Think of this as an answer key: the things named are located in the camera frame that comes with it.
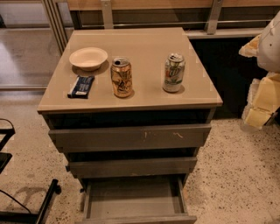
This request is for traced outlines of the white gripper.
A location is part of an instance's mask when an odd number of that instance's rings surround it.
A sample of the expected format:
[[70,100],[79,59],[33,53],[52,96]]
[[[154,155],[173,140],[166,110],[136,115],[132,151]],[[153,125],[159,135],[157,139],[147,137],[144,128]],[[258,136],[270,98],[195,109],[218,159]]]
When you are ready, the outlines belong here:
[[[256,57],[259,39],[257,35],[242,46],[239,54],[244,57]],[[261,128],[280,108],[280,74],[269,72],[261,80],[253,79],[249,86],[247,105],[243,110],[245,124]]]

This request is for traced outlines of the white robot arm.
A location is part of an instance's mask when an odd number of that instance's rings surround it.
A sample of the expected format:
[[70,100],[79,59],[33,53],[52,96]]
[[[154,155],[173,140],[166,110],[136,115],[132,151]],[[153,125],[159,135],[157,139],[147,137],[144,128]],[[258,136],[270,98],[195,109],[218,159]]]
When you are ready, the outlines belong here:
[[241,116],[246,125],[260,129],[280,108],[280,11],[239,54],[256,57],[257,65],[268,72],[261,80],[253,79]]

